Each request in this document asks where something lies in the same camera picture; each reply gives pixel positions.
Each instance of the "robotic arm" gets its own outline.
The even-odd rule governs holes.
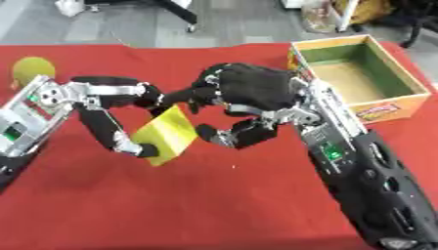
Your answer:
[[[20,174],[75,109],[105,148],[137,157],[158,156],[155,146],[131,142],[108,108],[127,104],[153,107],[160,95],[156,87],[135,79],[75,77],[60,85],[38,75],[0,108],[0,188]]]
[[[245,89],[249,84],[252,89]],[[252,146],[275,138],[278,126],[291,124],[329,193],[370,246],[438,249],[438,218],[416,179],[328,83],[308,83],[286,71],[254,65],[219,64],[191,88],[163,101],[183,99],[194,111],[224,104],[226,114],[252,115],[230,130],[197,127],[204,140],[220,146]]]

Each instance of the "cardboard box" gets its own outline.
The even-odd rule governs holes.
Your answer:
[[[330,83],[364,123],[410,117],[430,96],[369,35],[293,42],[288,68]]]

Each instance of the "white object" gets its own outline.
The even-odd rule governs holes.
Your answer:
[[[304,4],[311,4],[316,0],[282,0],[283,6],[287,9],[300,9]]]
[[[84,0],[58,0],[55,2],[55,5],[60,10],[61,14],[69,18],[85,11]]]
[[[358,5],[359,5],[359,0],[348,1],[348,5],[347,8],[345,8],[344,15],[339,21],[338,30],[340,32],[347,30],[351,18],[354,15],[354,11],[356,10],[356,7],[358,7]]]
[[[172,0],[179,6],[183,7],[184,9],[189,8],[190,4],[192,3],[192,0]]]

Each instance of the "black robotic forearm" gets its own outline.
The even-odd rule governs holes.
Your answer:
[[[353,145],[354,160],[340,175],[328,174],[319,155],[310,158],[359,235],[376,249],[438,249],[435,210],[402,161],[374,132]]]

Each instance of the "red tablecloth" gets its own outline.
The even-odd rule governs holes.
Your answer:
[[[422,82],[393,44],[384,44]],[[285,68],[287,44],[217,49],[122,46],[0,47],[0,101],[11,65],[40,56],[58,80],[78,74],[137,77],[164,91],[190,84],[221,62]],[[438,204],[438,121],[434,95],[410,119],[372,125]],[[114,114],[129,131],[146,123],[135,107]],[[219,108],[189,115],[225,127]],[[72,117],[37,160],[0,196],[0,249],[360,249],[362,241],[329,197],[289,127],[260,146],[233,151],[197,140],[160,168],[101,148]]]

